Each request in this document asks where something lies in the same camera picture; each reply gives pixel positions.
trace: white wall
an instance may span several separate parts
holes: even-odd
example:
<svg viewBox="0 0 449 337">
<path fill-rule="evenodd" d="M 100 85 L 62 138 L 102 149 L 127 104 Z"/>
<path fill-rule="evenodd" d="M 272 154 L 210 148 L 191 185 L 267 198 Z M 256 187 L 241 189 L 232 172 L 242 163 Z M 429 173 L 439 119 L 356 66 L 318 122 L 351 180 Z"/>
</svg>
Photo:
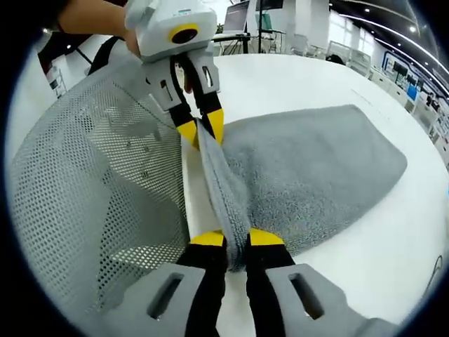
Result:
<svg viewBox="0 0 449 337">
<path fill-rule="evenodd" d="M 384 60 L 384 55 L 387 49 L 377 41 L 374 41 L 374 52 L 373 57 L 371 58 L 371 64 L 378 68 L 382 69 L 382 61 Z"/>
<path fill-rule="evenodd" d="M 311 0 L 309 44 L 323 49 L 328 47 L 329 0 Z"/>
<path fill-rule="evenodd" d="M 23 140 L 42 114 L 56 101 L 56 94 L 32 49 L 11 101 L 6 130 L 5 165 L 12 162 Z"/>
</svg>

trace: desk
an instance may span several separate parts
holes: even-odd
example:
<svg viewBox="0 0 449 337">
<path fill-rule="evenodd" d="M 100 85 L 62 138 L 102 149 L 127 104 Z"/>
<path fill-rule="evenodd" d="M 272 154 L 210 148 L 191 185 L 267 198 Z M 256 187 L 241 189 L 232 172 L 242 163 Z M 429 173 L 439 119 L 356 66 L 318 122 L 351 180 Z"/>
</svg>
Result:
<svg viewBox="0 0 449 337">
<path fill-rule="evenodd" d="M 241 34 L 215 34 L 213 36 L 213 42 L 224 42 L 224 41 L 240 41 L 243 44 L 243 54 L 248 54 L 248 41 L 251 40 L 250 33 Z"/>
<path fill-rule="evenodd" d="M 443 254 L 448 173 L 436 148 L 390 95 L 348 67 L 294 55 L 249 54 L 215 59 L 224 121 L 352 103 L 404 153 L 408 167 L 393 190 L 362 219 L 295 257 L 347 295 L 366 317 L 399 324 L 415 307 Z M 187 100 L 194 107 L 193 97 Z M 191 237 L 220 227 L 201 158 L 182 144 L 185 206 Z M 217 321 L 221 337 L 254 336 L 245 273 L 227 274 Z"/>
</svg>

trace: yellow ring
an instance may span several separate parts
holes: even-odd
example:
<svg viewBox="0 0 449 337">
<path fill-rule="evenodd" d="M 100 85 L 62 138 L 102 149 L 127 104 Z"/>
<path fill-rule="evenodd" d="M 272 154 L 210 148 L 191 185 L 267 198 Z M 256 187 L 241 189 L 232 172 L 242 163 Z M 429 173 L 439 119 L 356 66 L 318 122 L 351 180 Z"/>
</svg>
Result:
<svg viewBox="0 0 449 337">
<path fill-rule="evenodd" d="M 170 33 L 168 33 L 168 40 L 169 40 L 169 42 L 173 41 L 173 37 L 177 33 L 182 32 L 183 30 L 187 30 L 187 29 L 193 29 L 193 30 L 196 30 L 196 32 L 199 31 L 198 25 L 196 23 L 186 23 L 186 24 L 183 24 L 183 25 L 176 26 L 175 28 L 173 28 L 170 31 Z"/>
</svg>

